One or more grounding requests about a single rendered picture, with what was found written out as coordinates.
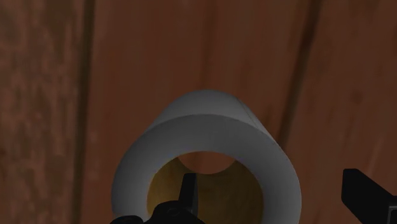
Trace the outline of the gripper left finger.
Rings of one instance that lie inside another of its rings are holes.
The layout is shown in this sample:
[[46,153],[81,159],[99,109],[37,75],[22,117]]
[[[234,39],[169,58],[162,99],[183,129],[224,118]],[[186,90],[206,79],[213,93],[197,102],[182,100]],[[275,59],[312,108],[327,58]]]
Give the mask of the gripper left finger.
[[183,176],[178,200],[163,202],[155,207],[151,218],[143,221],[136,215],[121,216],[110,224],[205,224],[198,217],[197,175]]

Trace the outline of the white toilet paper roll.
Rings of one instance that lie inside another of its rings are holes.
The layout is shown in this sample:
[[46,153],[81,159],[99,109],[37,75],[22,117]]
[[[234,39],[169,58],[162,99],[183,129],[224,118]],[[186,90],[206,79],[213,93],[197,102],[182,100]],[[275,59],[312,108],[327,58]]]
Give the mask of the white toilet paper roll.
[[215,90],[177,98],[130,146],[113,179],[113,214],[147,220],[154,175],[168,161],[194,151],[223,153],[251,171],[265,201],[261,224],[299,223],[301,189],[289,158],[242,101]]

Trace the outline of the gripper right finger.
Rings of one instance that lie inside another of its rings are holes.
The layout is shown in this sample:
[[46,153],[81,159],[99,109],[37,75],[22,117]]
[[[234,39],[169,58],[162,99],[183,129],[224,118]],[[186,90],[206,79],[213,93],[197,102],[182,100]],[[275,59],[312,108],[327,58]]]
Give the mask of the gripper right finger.
[[397,195],[359,169],[344,169],[341,199],[361,224],[397,224]]

